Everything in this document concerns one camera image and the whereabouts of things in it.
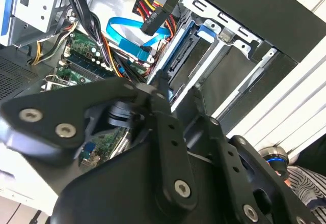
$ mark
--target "black hole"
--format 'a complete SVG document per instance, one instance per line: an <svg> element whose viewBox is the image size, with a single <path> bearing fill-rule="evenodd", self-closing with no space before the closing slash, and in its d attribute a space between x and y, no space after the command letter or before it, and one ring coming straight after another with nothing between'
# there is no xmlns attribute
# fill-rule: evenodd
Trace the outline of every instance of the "black hole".
<svg viewBox="0 0 326 224"><path fill-rule="evenodd" d="M177 141L172 140L171 142L172 142L172 144L173 144L174 146L178 146L178 142L177 142Z"/></svg>
<svg viewBox="0 0 326 224"><path fill-rule="evenodd" d="M250 216L255 216L252 210L248 210Z"/></svg>
<svg viewBox="0 0 326 224"><path fill-rule="evenodd" d="M62 128L62 131L67 132L67 133L70 133L70 129L68 127L63 127Z"/></svg>
<svg viewBox="0 0 326 224"><path fill-rule="evenodd" d="M27 113L26 117L30 117L30 118L36 118L36 115L33 113Z"/></svg>
<svg viewBox="0 0 326 224"><path fill-rule="evenodd" d="M271 201L268 195L261 189L255 190L253 194L260 211L263 212L264 215L269 214L271 211Z"/></svg>

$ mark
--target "green circuit board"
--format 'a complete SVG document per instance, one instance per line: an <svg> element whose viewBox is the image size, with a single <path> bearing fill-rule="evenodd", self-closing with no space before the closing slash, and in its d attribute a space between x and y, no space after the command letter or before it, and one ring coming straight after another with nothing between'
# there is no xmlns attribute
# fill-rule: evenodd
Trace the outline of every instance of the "green circuit board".
<svg viewBox="0 0 326 224"><path fill-rule="evenodd" d="M95 42L90 40L85 34L73 32L70 36L71 50L75 51L88 59L102 61L102 53Z"/></svg>

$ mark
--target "orange wire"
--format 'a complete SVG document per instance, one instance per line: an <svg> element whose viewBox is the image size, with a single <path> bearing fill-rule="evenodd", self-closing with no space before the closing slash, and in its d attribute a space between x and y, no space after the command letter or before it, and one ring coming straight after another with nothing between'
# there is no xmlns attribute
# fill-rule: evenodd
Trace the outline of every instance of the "orange wire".
<svg viewBox="0 0 326 224"><path fill-rule="evenodd" d="M172 28L171 28L171 26L170 26L170 24L169 24L169 22L166 20L165 21L165 24L167 24L167 26L168 26L168 28L169 28L169 30L170 30L170 32L171 32L171 36L169 37L169 39L171 39L171 38L173 38L173 31L172 31Z"/></svg>
<svg viewBox="0 0 326 224"><path fill-rule="evenodd" d="M172 15L170 15L170 17L171 17L171 20L172 20L173 28L174 28L175 31L177 31L177 25L175 24L174 18L173 18Z"/></svg>
<svg viewBox="0 0 326 224"><path fill-rule="evenodd" d="M139 8L137 8L137 11L141 15L141 17L143 18L143 21L145 22L146 19L145 19L144 14L141 12L141 10Z"/></svg>
<svg viewBox="0 0 326 224"><path fill-rule="evenodd" d="M105 44L105 46L106 46L106 48L108 50L108 55L110 57L110 63L112 65L114 71L116 72L116 74L118 75L118 77L123 77L123 75L120 74L118 68L116 67L116 64L114 63L114 60L113 60L113 57L112 57L112 54L111 54L110 47L108 46L108 42L106 41L105 36L103 35L103 33L102 33L102 37L104 39L104 44Z"/></svg>
<svg viewBox="0 0 326 224"><path fill-rule="evenodd" d="M155 8L154 8L154 7L149 3L148 0L144 0L144 1L145 1L145 3L147 4L147 6L148 6L151 10L155 11ZM162 7L162 4L160 4L159 2L157 2L157 1L154 1L154 2L155 2L157 5L159 5L159 6ZM171 27L171 25L169 24L169 22L168 22L167 20L165 21L165 23L167 24L167 26L168 26L168 28L169 28L169 30L170 30L170 32L171 32L171 36L169 37L169 39L171 39L171 38L174 37L173 31L172 31L172 27ZM177 26L176 26L176 24L175 24L174 19L173 19L172 23L173 23L173 27L174 27L174 29L176 30L176 29L177 29Z"/></svg>

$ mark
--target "red wire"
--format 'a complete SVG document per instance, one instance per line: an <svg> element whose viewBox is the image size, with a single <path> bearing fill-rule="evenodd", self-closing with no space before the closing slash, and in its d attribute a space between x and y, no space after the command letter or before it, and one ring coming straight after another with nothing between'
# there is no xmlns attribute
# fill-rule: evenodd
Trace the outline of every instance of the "red wire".
<svg viewBox="0 0 326 224"><path fill-rule="evenodd" d="M139 4L142 6L142 9L145 11L145 13L147 14L147 17L150 16L148 10L146 9L145 5L142 3L142 1L139 1Z"/></svg>
<svg viewBox="0 0 326 224"><path fill-rule="evenodd" d="M146 19L145 19L145 16L144 16L143 12L139 8L137 8L137 11L141 15L141 17L143 18L143 22L145 22Z"/></svg>

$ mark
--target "black cable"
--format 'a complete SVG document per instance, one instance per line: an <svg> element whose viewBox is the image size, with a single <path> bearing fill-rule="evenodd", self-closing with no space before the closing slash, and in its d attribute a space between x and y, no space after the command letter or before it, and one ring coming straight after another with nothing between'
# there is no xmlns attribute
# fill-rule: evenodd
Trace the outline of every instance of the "black cable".
<svg viewBox="0 0 326 224"><path fill-rule="evenodd" d="M114 52L114 57L132 82L146 82L146 80L128 64L127 60L121 58L116 52Z"/></svg>
<svg viewBox="0 0 326 224"><path fill-rule="evenodd" d="M12 214L12 216L10 217L10 219L7 221L6 224L9 224L9 222L11 221L11 219L14 217L14 215L16 214L17 210L19 209L21 204L18 205L17 209L15 210L15 212Z"/></svg>
<svg viewBox="0 0 326 224"><path fill-rule="evenodd" d="M73 11L77 14L77 18L79 19L81 25L84 30L90 36L90 38L96 43L99 42L94 35L94 21L93 16L88 8L86 0L69 0Z"/></svg>
<svg viewBox="0 0 326 224"><path fill-rule="evenodd" d="M62 26L66 20L66 17L67 17L67 14L68 14L68 11L69 9L71 8L71 5L67 5L67 7L65 8L64 11L62 11L61 15L60 15L60 18L59 18L59 21L58 21L58 24L57 24L57 27L55 29L55 32L53 33L54 36L56 36L62 29Z"/></svg>

